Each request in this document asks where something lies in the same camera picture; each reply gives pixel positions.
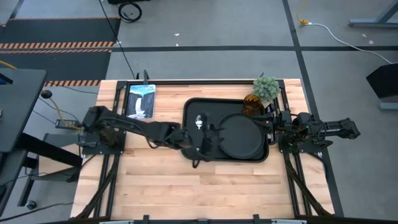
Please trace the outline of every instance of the concrete floor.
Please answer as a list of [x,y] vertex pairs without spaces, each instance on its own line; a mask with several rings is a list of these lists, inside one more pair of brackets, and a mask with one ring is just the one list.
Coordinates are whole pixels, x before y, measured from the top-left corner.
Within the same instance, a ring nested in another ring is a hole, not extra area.
[[[10,15],[17,1],[2,0],[0,14]],[[334,34],[353,45],[398,45],[398,30],[353,29],[348,19],[374,17],[392,1],[309,0],[302,18],[328,26]],[[293,46],[284,7],[279,0],[151,0],[140,2],[142,19],[122,23],[119,39],[124,47],[168,47],[202,45]],[[289,0],[295,19],[299,0]],[[108,16],[116,6],[104,3]],[[94,0],[25,0],[17,17],[98,17],[103,16]],[[341,46],[321,27],[297,27],[301,46]],[[378,52],[398,62],[398,52]],[[209,52],[128,52],[135,72],[146,69],[151,78],[255,78],[261,72],[277,78],[301,78],[295,52],[209,51]],[[365,77],[385,62],[362,52],[303,52],[315,101],[322,120],[350,117],[362,135],[355,141],[333,138],[329,148],[343,211],[346,217],[398,220],[396,212],[398,176],[398,113],[378,110],[378,99]],[[112,53],[107,79],[131,78],[123,56]],[[79,87],[98,91],[98,87]],[[52,88],[61,109],[82,119],[96,97],[64,88]],[[39,101],[35,110],[55,121],[57,115]],[[42,138],[60,131],[32,114],[25,132]],[[16,208],[23,187],[17,182],[10,204],[2,217],[26,212]],[[40,207],[71,202],[76,184],[37,182],[30,199]],[[66,220],[71,206],[55,207],[6,223],[39,223]]]

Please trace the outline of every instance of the black tray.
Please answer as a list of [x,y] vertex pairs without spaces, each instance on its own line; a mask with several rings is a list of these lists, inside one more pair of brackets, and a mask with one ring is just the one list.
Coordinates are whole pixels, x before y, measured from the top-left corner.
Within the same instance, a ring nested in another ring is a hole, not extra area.
[[[208,123],[218,126],[220,121],[227,115],[233,113],[242,113],[243,100],[236,99],[216,99],[216,98],[191,98],[189,99],[183,109],[182,126],[188,130],[192,138],[200,136],[195,134],[201,132],[195,124],[196,117],[200,113],[205,113],[208,118]],[[260,110],[259,114],[264,115],[264,110]],[[211,158],[212,161],[231,161],[231,162],[262,162],[268,157],[269,148],[268,141],[264,143],[264,150],[249,159],[236,159],[225,154],[220,148],[205,150],[206,157]],[[191,160],[198,159],[197,156],[189,151],[181,150],[182,154]]]

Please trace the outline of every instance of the butcher block tabletop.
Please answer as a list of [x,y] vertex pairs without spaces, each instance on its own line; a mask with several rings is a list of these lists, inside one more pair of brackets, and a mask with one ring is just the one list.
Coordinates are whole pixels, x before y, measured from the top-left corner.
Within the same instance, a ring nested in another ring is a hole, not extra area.
[[[101,82],[97,106],[113,108],[117,82]],[[284,83],[292,113],[308,112],[300,80],[285,79]],[[181,123],[184,104],[190,98],[243,99],[251,91],[252,85],[237,84],[157,85],[154,118],[148,121]],[[192,161],[180,151],[165,147],[151,149],[143,136],[127,133],[111,219],[142,220],[144,215],[149,215],[151,220],[251,219],[253,214],[259,214],[260,218],[293,218],[284,157],[277,144],[269,150],[268,158],[261,163],[202,161],[194,169]],[[307,154],[300,157],[307,187],[323,207],[333,213],[322,163]],[[103,156],[97,155],[81,170],[71,217],[78,215],[97,191],[102,163]],[[296,191],[300,212],[304,215],[297,186]],[[102,215],[108,191],[104,195]]]

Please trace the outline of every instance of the caution tape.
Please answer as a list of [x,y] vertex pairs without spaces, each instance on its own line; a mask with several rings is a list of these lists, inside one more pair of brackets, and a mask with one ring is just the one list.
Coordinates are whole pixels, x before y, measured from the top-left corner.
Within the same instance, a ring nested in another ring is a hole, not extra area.
[[95,42],[54,42],[54,43],[0,43],[0,49],[53,49],[53,48],[84,48],[113,47],[113,41]]
[[[106,17],[61,17],[61,18],[13,18],[10,21],[18,20],[67,20],[67,19],[106,19]],[[108,19],[120,19],[119,16],[108,17]]]
[[101,80],[58,80],[48,81],[44,83],[44,86],[98,86]]
[[85,53],[109,52],[110,49],[80,49],[80,50],[0,50],[0,54],[58,54],[58,53]]

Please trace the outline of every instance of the black floor mat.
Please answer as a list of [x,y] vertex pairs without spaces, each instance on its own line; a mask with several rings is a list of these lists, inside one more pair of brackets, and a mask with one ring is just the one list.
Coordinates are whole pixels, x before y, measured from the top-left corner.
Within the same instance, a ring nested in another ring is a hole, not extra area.
[[0,60],[17,68],[46,70],[46,86],[99,85],[110,56],[108,49],[0,51]]
[[[120,18],[109,21],[118,33]],[[11,19],[0,49],[111,47],[115,41],[106,18]]]

